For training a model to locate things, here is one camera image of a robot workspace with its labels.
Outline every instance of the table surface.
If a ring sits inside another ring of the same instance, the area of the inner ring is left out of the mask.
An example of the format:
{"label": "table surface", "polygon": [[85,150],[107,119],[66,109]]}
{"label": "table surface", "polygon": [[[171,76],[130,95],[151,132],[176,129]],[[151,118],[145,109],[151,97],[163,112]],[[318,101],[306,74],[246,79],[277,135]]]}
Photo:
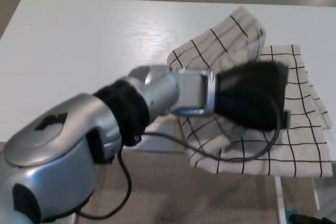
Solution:
{"label": "table surface", "polygon": [[[0,40],[0,141],[79,92],[94,92],[138,65],[165,63],[174,48],[238,6],[21,0]],[[300,45],[310,79],[336,122],[336,8],[245,6],[265,27],[266,45]],[[328,143],[336,161],[336,141]]]}

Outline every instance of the wire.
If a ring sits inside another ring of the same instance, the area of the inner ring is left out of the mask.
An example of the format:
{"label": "wire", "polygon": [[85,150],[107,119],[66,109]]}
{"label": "wire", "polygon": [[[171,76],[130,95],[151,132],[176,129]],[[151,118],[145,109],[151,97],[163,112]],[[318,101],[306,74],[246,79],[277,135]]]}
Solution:
{"label": "wire", "polygon": [[76,214],[78,216],[81,216],[83,218],[89,219],[89,220],[105,220],[108,219],[110,217],[112,217],[113,215],[115,215],[117,212],[119,212],[126,204],[126,202],[128,201],[128,199],[130,198],[131,192],[132,192],[132,179],[131,179],[131,175],[122,159],[121,156],[121,152],[122,152],[122,148],[118,151],[118,162],[126,176],[127,179],[127,192],[126,195],[124,197],[124,199],[122,200],[122,202],[120,203],[119,206],[117,206],[114,210],[112,210],[111,212],[109,212],[106,215],[102,215],[102,216],[95,216],[95,215],[90,215],[81,211],[78,211]]}
{"label": "wire", "polygon": [[280,133],[280,129],[281,129],[281,117],[280,117],[280,112],[279,112],[279,109],[275,103],[275,101],[268,95],[262,93],[262,92],[259,92],[259,94],[262,94],[262,96],[270,103],[271,107],[273,108],[273,111],[274,111],[274,114],[277,118],[276,120],[276,128],[275,128],[275,132],[274,132],[274,135],[271,139],[271,141],[269,141],[269,143],[267,144],[267,146],[262,149],[260,152],[250,156],[250,157],[231,157],[231,158],[222,158],[222,157],[217,157],[217,156],[214,156],[212,154],[209,154],[209,153],[206,153],[204,151],[201,151],[199,148],[195,148],[191,145],[188,145],[187,143],[185,142],[182,142],[180,139],[178,139],[177,137],[174,137],[174,136],[170,136],[168,134],[165,134],[165,133],[161,133],[161,132],[144,132],[143,135],[150,135],[150,136],[159,136],[159,137],[164,137],[166,139],[169,139],[170,141],[176,143],[176,144],[180,144],[182,145],[184,148],[187,148],[187,149],[191,149],[205,157],[209,157],[209,158],[212,158],[214,160],[217,160],[217,161],[223,161],[223,162],[230,162],[230,163],[242,163],[242,162],[248,162],[248,161],[252,161],[256,158],[259,158],[261,156],[263,156],[264,154],[266,154],[271,148],[272,146],[274,145],[275,141],[277,140],[278,136],[279,136],[279,133]]}

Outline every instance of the tiled floor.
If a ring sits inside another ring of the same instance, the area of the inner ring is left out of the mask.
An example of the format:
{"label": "tiled floor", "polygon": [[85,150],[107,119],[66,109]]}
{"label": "tiled floor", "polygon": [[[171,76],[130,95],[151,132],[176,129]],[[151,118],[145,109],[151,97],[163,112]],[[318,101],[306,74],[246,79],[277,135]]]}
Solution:
{"label": "tiled floor", "polygon": [[[20,0],[0,0],[0,36]],[[156,0],[219,3],[336,6],[336,0]],[[126,153],[134,193],[118,215],[102,223],[276,223],[270,177],[207,174],[190,169],[183,156]],[[108,211],[125,192],[116,164],[99,168],[101,184],[87,210]],[[314,214],[310,179],[282,180],[286,207]]]}

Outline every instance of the black logo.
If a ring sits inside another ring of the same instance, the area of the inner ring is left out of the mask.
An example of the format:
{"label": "black logo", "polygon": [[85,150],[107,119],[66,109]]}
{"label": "black logo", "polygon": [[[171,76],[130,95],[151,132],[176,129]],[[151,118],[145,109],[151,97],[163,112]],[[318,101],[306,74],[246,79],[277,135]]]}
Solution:
{"label": "black logo", "polygon": [[65,124],[68,113],[57,114],[57,115],[48,115],[46,116],[42,122],[35,128],[35,131],[43,131],[46,127],[53,124],[61,123]]}

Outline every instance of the white towel with black grid lines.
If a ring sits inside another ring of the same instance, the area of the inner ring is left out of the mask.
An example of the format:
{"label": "white towel with black grid lines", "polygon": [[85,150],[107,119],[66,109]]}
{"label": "white towel with black grid lines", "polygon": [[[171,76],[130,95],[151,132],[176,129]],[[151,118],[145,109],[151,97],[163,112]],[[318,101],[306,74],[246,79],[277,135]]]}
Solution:
{"label": "white towel with black grid lines", "polygon": [[[266,33],[244,8],[222,23],[175,49],[167,64],[176,68],[223,71],[249,60],[277,60],[289,66],[285,109],[290,126],[281,130],[264,156],[250,162],[227,163],[186,150],[191,165],[211,173],[234,172],[276,176],[331,176],[329,148],[323,130],[332,122],[308,79],[298,45],[264,47]],[[245,129],[214,115],[180,118],[185,141],[218,157],[248,157],[263,149],[273,132]]]}

